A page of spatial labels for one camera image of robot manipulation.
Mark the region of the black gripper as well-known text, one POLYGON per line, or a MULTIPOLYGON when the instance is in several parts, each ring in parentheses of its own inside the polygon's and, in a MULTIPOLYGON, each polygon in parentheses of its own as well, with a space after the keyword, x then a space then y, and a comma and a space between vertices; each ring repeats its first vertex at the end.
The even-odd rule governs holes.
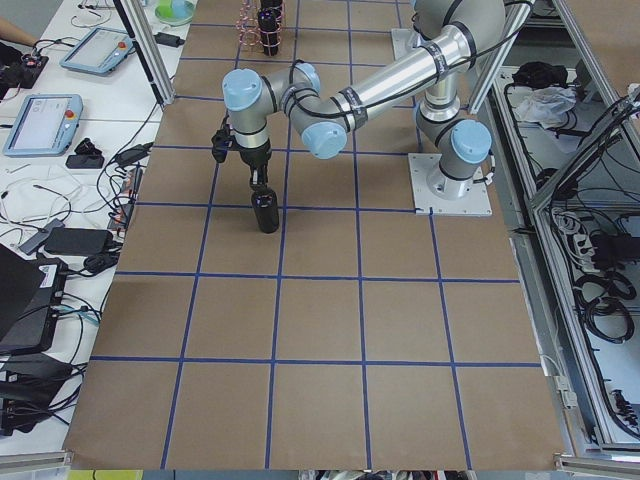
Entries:
POLYGON ((262 145, 249 148, 238 146, 241 160, 251 168, 250 187, 268 184, 268 162, 271 158, 271 142, 267 139, 262 145))

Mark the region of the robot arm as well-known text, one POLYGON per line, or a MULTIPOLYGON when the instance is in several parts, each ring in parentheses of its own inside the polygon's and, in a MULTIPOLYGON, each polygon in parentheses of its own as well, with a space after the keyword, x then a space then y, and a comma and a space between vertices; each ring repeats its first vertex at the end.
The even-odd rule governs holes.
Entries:
POLYGON ((271 199, 270 115, 286 115, 309 152, 330 159, 344 149, 350 133, 422 94, 416 125, 441 151, 427 175, 429 188, 447 200, 464 197, 489 155, 491 136, 480 122, 459 118, 457 78, 502 41, 506 8, 501 1, 415 1, 412 7, 414 35, 407 53, 328 98, 320 95, 315 68, 301 60, 269 75, 249 68, 227 73, 222 80, 227 115, 212 138, 214 159, 222 163, 228 152, 238 152, 250 169, 251 189, 271 199))

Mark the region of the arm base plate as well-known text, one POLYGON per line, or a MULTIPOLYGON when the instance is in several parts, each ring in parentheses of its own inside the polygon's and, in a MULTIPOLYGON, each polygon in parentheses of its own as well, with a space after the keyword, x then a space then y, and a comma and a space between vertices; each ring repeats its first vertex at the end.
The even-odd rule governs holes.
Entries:
POLYGON ((490 217, 493 214, 484 174, 478 166, 466 180, 452 180, 440 169, 440 154, 408 155, 417 215, 490 217))
POLYGON ((395 69, 415 70, 419 68, 425 57, 423 40, 422 35, 413 29, 392 29, 391 41, 394 62, 390 66, 395 69))

